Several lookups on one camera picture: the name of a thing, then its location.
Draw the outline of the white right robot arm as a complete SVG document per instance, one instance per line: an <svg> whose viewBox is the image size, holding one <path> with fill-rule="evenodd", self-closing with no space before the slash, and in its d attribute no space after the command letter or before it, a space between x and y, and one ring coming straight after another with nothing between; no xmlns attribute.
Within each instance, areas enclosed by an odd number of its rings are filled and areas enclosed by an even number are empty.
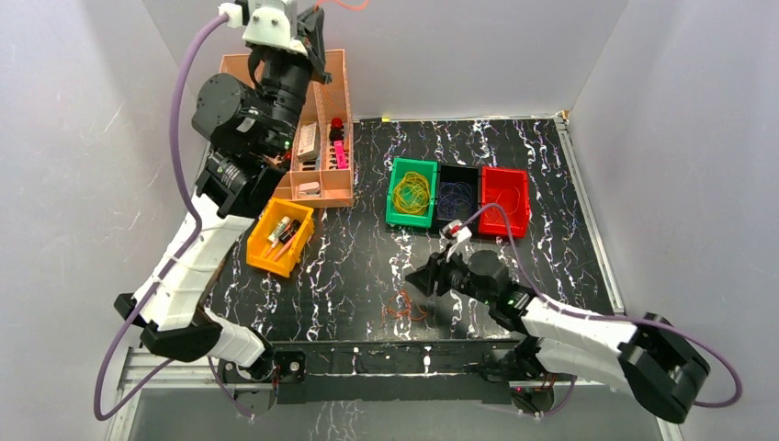
<svg viewBox="0 0 779 441"><path fill-rule="evenodd" d="M653 415L681 424L710 373L704 358L669 332L660 315L649 313L648 324L635 325L544 301L513 280L493 251L468 260L460 253L434 253L405 279L427 297L455 291L482 302L502 328L524 335L513 352L479 367L483 377L572 375L623 391Z"/></svg>

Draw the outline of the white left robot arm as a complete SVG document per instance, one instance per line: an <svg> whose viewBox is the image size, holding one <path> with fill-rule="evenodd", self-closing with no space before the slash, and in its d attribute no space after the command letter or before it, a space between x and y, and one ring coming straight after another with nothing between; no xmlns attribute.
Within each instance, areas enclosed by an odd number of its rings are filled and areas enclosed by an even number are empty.
<svg viewBox="0 0 779 441"><path fill-rule="evenodd" d="M324 11L293 1L222 4L191 43L192 63L217 28L240 28L250 49L250 78L211 76L200 88L191 119L209 143L195 185L184 187L186 216L151 276L115 306L141 328L155 355L190 362L212 356L238 365L252 382L270 378L273 350L257 331L208 310L204 296L236 241L265 210L286 171L311 82L328 84Z"/></svg>

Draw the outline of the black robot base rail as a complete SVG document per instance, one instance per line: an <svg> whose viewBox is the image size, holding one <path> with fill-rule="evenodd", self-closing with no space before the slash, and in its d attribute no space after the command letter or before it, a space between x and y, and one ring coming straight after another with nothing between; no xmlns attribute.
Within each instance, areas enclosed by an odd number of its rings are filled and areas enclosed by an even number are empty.
<svg viewBox="0 0 779 441"><path fill-rule="evenodd" d="M217 365L234 398L260 413L321 401L477 401L545 413L563 399L569 374L521 360L526 339L277 342L274 365L255 380Z"/></svg>

